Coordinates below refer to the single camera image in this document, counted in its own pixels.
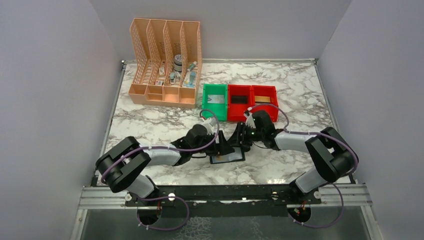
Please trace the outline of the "green plastic bin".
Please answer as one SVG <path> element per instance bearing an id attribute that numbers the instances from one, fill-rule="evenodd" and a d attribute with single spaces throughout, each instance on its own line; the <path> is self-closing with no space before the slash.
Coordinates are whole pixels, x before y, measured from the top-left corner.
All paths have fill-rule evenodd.
<path id="1" fill-rule="evenodd" d="M 226 122 L 228 118 L 228 85 L 204 84 L 202 109 L 212 111 L 220 122 Z"/>

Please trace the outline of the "red plastic bin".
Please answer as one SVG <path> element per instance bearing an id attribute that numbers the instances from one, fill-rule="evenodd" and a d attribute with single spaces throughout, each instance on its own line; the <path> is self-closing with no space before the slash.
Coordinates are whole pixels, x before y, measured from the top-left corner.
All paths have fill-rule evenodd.
<path id="1" fill-rule="evenodd" d="M 273 85 L 252 85 L 254 105 L 251 112 L 265 111 L 270 116 L 272 122 L 276 122 L 279 116 L 277 90 Z M 256 104 L 255 96 L 268 96 L 271 103 Z"/>
<path id="2" fill-rule="evenodd" d="M 229 84 L 227 86 L 228 92 L 228 122 L 245 122 L 245 111 L 253 105 L 253 92 L 250 85 Z M 248 104 L 231 104 L 231 96 L 240 95 L 248 96 Z"/>

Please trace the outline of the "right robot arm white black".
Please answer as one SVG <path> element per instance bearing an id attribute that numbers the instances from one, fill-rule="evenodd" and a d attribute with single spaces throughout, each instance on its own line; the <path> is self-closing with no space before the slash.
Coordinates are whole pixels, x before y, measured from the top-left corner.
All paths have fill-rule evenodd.
<path id="1" fill-rule="evenodd" d="M 247 152 L 255 142 L 275 151 L 308 153 L 313 167 L 289 184 L 289 199 L 300 204 L 309 193 L 351 174 L 358 166 L 358 156 L 332 127 L 319 132 L 289 131 L 276 128 L 269 114 L 259 110 L 239 122 L 228 143 Z"/>

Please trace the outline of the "black leather card holder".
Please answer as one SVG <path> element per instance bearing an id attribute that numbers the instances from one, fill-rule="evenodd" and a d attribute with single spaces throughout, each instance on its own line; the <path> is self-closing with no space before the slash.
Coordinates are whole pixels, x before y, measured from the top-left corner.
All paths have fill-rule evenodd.
<path id="1" fill-rule="evenodd" d="M 225 155 L 216 155 L 210 156 L 210 164 L 224 164 L 232 162 L 242 162 L 245 161 L 245 152 L 240 147 L 235 147 L 234 152 Z"/>

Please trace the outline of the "light blue card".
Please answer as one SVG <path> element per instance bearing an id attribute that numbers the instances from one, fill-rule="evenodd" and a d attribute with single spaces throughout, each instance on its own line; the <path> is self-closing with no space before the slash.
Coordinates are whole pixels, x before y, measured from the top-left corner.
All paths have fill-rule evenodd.
<path id="1" fill-rule="evenodd" d="M 219 163 L 228 163 L 228 162 L 236 162 L 238 160 L 243 159 L 243 154 L 239 149 L 236 149 L 234 152 L 226 154 L 226 155 L 217 155 L 213 156 L 212 163 L 219 164 Z"/>

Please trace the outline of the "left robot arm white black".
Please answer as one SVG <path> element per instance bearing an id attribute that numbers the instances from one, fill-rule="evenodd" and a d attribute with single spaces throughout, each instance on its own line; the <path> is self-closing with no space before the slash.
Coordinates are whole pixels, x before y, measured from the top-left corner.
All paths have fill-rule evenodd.
<path id="1" fill-rule="evenodd" d="M 101 174 L 101 182 L 113 193 L 127 191 L 149 206 L 157 200 L 159 189 L 141 172 L 149 166 L 180 166 L 198 153 L 209 157 L 225 156 L 235 153 L 235 149 L 221 130 L 212 133 L 204 124 L 195 124 L 185 136 L 166 146 L 142 146 L 135 137 L 128 136 L 101 156 L 95 167 Z"/>

